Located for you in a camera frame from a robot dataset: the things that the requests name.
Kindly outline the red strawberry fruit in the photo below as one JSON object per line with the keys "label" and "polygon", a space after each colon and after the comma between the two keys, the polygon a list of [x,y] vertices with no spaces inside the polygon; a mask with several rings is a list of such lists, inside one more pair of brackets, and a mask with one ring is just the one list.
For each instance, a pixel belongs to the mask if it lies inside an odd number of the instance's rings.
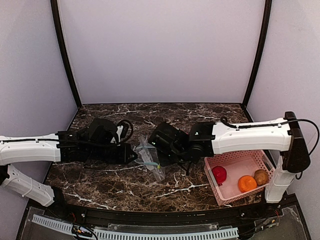
{"label": "red strawberry fruit", "polygon": [[211,170],[215,181],[219,186],[221,186],[227,179],[227,170],[222,166],[215,166]]}

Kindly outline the orange tangerine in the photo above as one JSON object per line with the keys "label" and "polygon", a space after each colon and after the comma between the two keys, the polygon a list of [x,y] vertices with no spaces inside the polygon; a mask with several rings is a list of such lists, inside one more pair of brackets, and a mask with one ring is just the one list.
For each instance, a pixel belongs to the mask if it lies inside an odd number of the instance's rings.
{"label": "orange tangerine", "polygon": [[252,191],[257,186],[256,180],[250,175],[244,175],[238,180],[238,188],[242,193]]}

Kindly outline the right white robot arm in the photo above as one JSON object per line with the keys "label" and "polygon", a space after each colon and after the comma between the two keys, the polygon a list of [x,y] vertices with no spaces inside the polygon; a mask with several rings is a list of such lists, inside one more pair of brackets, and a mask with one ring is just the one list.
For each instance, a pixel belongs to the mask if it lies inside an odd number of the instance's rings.
{"label": "right white robot arm", "polygon": [[285,112],[283,118],[263,122],[229,123],[226,117],[219,122],[197,122],[188,133],[162,122],[147,141],[156,148],[164,167],[237,151],[279,151],[279,166],[265,189],[266,202],[275,204],[295,175],[311,164],[315,149],[308,149],[300,122],[313,124],[309,119],[298,119],[292,111]]}

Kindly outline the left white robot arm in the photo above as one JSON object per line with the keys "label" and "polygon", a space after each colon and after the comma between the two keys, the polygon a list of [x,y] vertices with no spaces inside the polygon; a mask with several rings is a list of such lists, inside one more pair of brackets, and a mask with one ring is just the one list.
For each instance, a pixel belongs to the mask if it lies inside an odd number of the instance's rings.
{"label": "left white robot arm", "polygon": [[132,135],[133,125],[128,120],[113,123],[95,118],[88,127],[78,131],[58,131],[31,137],[1,136],[0,185],[47,208],[63,206],[65,199],[61,189],[32,179],[13,164],[85,163],[95,160],[108,165],[127,165],[138,157],[128,143]]}

